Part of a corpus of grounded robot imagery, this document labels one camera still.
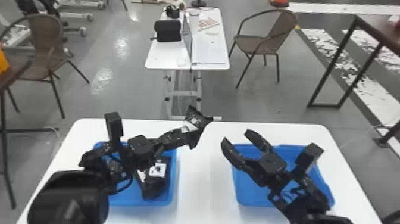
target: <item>wheel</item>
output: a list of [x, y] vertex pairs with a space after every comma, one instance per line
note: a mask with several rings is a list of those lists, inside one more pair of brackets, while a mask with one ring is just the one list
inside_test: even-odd
[[79, 33], [81, 36], [85, 37], [87, 35], [86, 27], [79, 28]]
[[97, 7], [99, 8], [99, 10], [104, 10], [105, 9], [105, 4], [103, 1], [99, 1], [99, 4], [97, 5]]
[[93, 14], [88, 14], [88, 15], [86, 16], [86, 19], [87, 19], [89, 22], [93, 21]]

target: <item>chair backrest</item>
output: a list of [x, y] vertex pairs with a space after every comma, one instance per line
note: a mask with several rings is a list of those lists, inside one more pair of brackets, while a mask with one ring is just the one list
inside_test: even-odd
[[270, 49], [278, 50], [280, 46], [284, 43], [289, 33], [296, 26], [297, 18], [296, 16], [286, 10], [279, 10], [280, 15], [276, 20], [274, 26], [271, 28], [270, 33], [267, 38], [271, 38], [266, 44]]
[[59, 19], [48, 14], [33, 14], [27, 20], [37, 54], [48, 54], [53, 48], [54, 56], [64, 55], [64, 29]]

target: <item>orange object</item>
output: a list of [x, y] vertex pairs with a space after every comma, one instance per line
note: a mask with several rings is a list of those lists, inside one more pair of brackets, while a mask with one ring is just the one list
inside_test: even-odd
[[275, 7], [284, 8], [289, 6], [289, 0], [270, 0], [270, 4]]
[[5, 58], [5, 55], [1, 49], [1, 43], [0, 43], [0, 74], [7, 71], [9, 66], [10, 66], [10, 64], [8, 63], [7, 59]]

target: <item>table leg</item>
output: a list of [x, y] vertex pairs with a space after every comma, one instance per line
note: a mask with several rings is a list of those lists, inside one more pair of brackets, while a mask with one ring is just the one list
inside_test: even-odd
[[370, 55], [368, 60], [365, 62], [364, 66], [362, 69], [358, 72], [357, 77], [353, 80], [349, 88], [347, 88], [345, 94], [342, 96], [340, 99], [339, 103], [337, 104], [337, 108], [341, 108], [343, 104], [345, 103], [346, 99], [349, 97], [350, 93], [353, 91], [354, 87], [357, 85], [357, 83], [361, 80], [363, 77], [364, 73], [368, 70], [369, 66], [371, 63], [374, 61], [376, 56], [379, 54], [380, 50], [382, 49], [383, 44], [379, 43], [378, 46], [375, 48], [374, 52]]
[[400, 130], [400, 121], [397, 122], [391, 129], [389, 129], [388, 133], [386, 133], [382, 138], [379, 139], [380, 144], [386, 144], [388, 140], [393, 137]]
[[[196, 76], [196, 83], [197, 83], [197, 90], [188, 90], [188, 91], [180, 91], [175, 90], [175, 79], [176, 75], [180, 74], [182, 71], [176, 70], [171, 71], [164, 71], [164, 80], [165, 80], [165, 103], [167, 106], [167, 114], [168, 119], [170, 120], [184, 120], [184, 116], [175, 116], [172, 115], [172, 105], [173, 105], [173, 98], [174, 96], [183, 96], [183, 97], [196, 97], [196, 107], [197, 110], [201, 111], [201, 101], [202, 101], [202, 89], [201, 89], [201, 71], [197, 71]], [[214, 121], [222, 121], [222, 117], [213, 117]]]
[[197, 106], [197, 110], [201, 111], [201, 101], [202, 101], [202, 98], [201, 98], [201, 71], [197, 71], [196, 82], [197, 82], [196, 106]]
[[168, 115], [168, 119], [172, 119], [172, 99], [173, 96], [171, 96], [171, 81], [172, 81], [172, 77], [171, 74], [167, 71], [164, 70], [164, 81], [165, 81], [165, 88], [164, 88], [164, 93], [165, 93], [165, 105], [167, 106], [167, 115]]
[[4, 91], [0, 93], [0, 113], [1, 113], [1, 142], [3, 150], [3, 171], [5, 185], [7, 187], [8, 196], [10, 198], [11, 208], [15, 209], [17, 203], [15, 202], [15, 196], [13, 188], [11, 186], [10, 174], [8, 173], [8, 153], [7, 153], [7, 130], [5, 124], [5, 102], [4, 102]]
[[326, 69], [325, 73], [323, 74], [320, 83], [318, 83], [314, 93], [312, 94], [310, 101], [307, 104], [307, 107], [334, 107], [337, 108], [337, 104], [315, 104], [314, 101], [317, 98], [318, 94], [320, 93], [322, 87], [324, 86], [326, 80], [329, 77], [329, 74], [331, 73], [332, 69], [334, 68], [336, 61], [338, 60], [339, 56], [343, 52], [343, 49], [345, 48], [347, 42], [349, 42], [351, 35], [353, 34], [353, 31], [355, 30], [357, 26], [356, 20], [353, 21], [351, 24], [349, 30], [347, 31], [346, 36], [343, 38], [342, 43], [340, 43], [339, 48], [337, 49], [335, 56], [332, 58], [330, 64], [328, 65], [328, 68]]

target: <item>robotic arm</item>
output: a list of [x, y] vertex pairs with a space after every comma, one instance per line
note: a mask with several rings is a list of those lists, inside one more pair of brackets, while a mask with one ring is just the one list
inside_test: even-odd
[[[287, 163], [273, 150], [270, 143], [261, 135], [248, 129], [245, 136], [262, 152], [258, 160], [245, 158], [224, 138], [221, 147], [224, 156], [238, 170], [246, 172], [261, 187], [268, 187], [271, 192], [268, 200], [279, 209], [293, 224], [351, 224], [345, 217], [326, 215], [330, 210], [328, 199], [308, 176], [310, 168], [322, 155], [323, 150], [316, 144], [306, 146], [296, 158], [296, 167], [287, 171]], [[289, 182], [299, 186], [292, 188], [293, 200], [285, 200], [283, 189]]]
[[[157, 139], [138, 135], [123, 145], [120, 116], [116, 112], [106, 114], [109, 141], [84, 153], [79, 163], [83, 170], [55, 172], [51, 176], [30, 207], [28, 224], [103, 224], [108, 216], [109, 195], [128, 188], [135, 172], [154, 166], [163, 151], [182, 145], [195, 148], [212, 120], [189, 106], [182, 127]], [[127, 184], [118, 188], [118, 183], [126, 180]]]

